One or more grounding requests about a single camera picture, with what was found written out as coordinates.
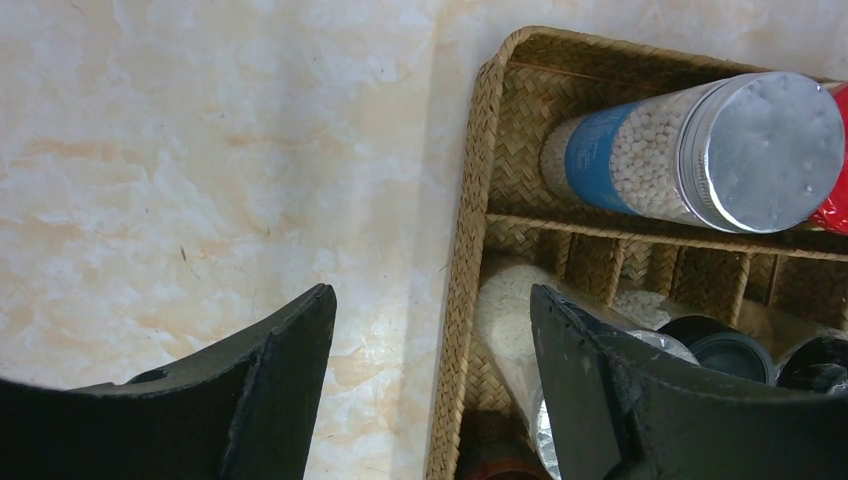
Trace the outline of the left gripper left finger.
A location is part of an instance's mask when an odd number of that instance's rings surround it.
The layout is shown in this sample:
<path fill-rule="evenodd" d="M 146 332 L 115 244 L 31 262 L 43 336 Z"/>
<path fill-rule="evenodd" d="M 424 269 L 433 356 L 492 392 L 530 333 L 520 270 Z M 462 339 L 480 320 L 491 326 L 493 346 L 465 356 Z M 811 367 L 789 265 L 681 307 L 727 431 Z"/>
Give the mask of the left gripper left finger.
<path fill-rule="evenodd" d="M 129 382 L 1 384 L 5 479 L 300 479 L 337 299 L 318 284 L 267 318 Z"/>

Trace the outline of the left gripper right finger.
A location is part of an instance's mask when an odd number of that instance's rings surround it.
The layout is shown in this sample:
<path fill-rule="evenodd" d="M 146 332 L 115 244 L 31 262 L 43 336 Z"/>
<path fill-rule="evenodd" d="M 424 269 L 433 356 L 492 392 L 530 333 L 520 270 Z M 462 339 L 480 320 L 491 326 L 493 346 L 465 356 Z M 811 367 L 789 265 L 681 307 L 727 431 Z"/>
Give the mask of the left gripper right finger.
<path fill-rule="evenodd" d="M 530 318 L 566 479 L 843 479 L 847 399 L 694 365 L 535 285 Z"/>

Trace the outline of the black cap shaker front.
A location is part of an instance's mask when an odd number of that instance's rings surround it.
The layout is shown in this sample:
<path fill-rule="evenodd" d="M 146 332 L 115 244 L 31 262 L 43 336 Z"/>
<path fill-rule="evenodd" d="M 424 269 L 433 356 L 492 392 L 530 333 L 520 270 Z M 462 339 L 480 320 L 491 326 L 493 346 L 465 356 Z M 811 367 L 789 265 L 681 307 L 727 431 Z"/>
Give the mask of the black cap shaker front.
<path fill-rule="evenodd" d="M 774 361 L 762 343 L 695 307 L 659 293 L 625 289 L 616 295 L 613 309 L 681 342 L 706 368 L 767 385 L 776 383 Z"/>

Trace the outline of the clear jar silver lid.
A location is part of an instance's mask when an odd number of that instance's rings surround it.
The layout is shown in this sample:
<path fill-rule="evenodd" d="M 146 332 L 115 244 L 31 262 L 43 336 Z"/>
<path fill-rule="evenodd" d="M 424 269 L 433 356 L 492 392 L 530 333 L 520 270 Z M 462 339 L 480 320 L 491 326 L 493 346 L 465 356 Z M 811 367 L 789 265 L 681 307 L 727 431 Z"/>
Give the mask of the clear jar silver lid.
<path fill-rule="evenodd" d="M 512 258 L 485 265 L 474 310 L 476 334 L 492 355 L 546 473 L 553 479 L 563 479 L 565 463 L 555 446 L 531 324 L 531 290 L 535 285 L 554 288 L 576 303 L 580 313 L 586 312 L 666 354 L 694 365 L 699 361 L 681 341 L 627 318 L 539 266 Z"/>

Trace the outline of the woven bamboo divided tray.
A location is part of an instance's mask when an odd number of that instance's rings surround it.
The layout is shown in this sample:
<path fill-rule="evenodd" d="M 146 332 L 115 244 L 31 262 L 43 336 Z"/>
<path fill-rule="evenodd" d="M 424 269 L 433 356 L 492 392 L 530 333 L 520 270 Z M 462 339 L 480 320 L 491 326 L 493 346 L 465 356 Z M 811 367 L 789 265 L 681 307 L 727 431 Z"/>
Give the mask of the woven bamboo divided tray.
<path fill-rule="evenodd" d="M 776 355 L 847 329 L 847 240 L 797 227 L 733 235 L 555 196 L 539 157 L 562 122 L 744 74 L 747 64 L 542 26 L 512 33 L 476 80 L 443 322 L 426 475 L 457 471 L 465 414 L 517 410 L 473 312 L 488 255 L 555 272 L 609 306 L 652 293 L 767 343 Z"/>

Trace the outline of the silver lid jar blue label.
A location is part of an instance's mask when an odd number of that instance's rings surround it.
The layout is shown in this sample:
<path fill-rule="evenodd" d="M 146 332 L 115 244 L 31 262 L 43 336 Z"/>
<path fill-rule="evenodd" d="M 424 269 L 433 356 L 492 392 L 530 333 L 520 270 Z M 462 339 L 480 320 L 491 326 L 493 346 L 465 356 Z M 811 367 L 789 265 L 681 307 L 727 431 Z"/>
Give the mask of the silver lid jar blue label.
<path fill-rule="evenodd" d="M 806 221 L 842 171 L 845 128 L 817 81 L 748 73 L 567 120 L 540 171 L 565 201 L 728 233 Z"/>

